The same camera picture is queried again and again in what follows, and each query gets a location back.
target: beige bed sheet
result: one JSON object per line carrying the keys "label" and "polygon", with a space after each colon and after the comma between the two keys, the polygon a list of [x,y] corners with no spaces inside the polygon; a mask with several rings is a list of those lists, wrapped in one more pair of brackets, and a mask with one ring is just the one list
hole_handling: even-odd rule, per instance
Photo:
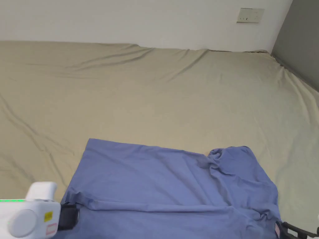
{"label": "beige bed sheet", "polygon": [[0,198],[75,172],[89,138],[249,146],[283,220],[319,225],[319,93],[266,53],[0,42]]}

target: white wall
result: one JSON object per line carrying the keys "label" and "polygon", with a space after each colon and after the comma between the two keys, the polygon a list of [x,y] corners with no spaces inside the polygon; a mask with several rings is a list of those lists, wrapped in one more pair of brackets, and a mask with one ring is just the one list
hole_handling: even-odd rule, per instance
{"label": "white wall", "polygon": [[[0,0],[0,40],[271,51],[292,0]],[[264,8],[237,24],[241,7]]]}

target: white device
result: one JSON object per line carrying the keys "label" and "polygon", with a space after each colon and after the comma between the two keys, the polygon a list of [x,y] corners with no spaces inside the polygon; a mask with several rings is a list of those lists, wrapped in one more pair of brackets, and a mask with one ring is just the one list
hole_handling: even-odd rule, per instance
{"label": "white device", "polygon": [[54,201],[54,182],[35,182],[25,199],[0,200],[1,239],[46,239],[58,229],[61,204]]}

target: wall switch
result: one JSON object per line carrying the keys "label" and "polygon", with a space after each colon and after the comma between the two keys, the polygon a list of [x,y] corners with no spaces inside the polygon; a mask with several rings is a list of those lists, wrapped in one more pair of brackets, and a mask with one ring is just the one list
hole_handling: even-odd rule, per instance
{"label": "wall switch", "polygon": [[264,9],[262,8],[241,8],[239,11],[239,15],[237,18],[237,22],[239,23],[259,23],[263,13]]}

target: sticker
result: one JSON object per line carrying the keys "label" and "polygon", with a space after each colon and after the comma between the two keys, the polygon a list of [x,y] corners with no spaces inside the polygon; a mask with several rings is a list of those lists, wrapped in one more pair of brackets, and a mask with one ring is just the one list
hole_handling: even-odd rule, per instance
{"label": "sticker", "polygon": [[44,214],[44,222],[52,220],[52,217],[53,217],[53,211],[45,213]]}
{"label": "sticker", "polygon": [[279,227],[277,226],[277,223],[275,223],[275,232],[277,234],[277,237],[280,238],[280,230],[279,230]]}
{"label": "sticker", "polygon": [[48,225],[47,226],[46,235],[50,235],[52,233],[55,233],[57,229],[58,229],[58,224],[57,223]]}

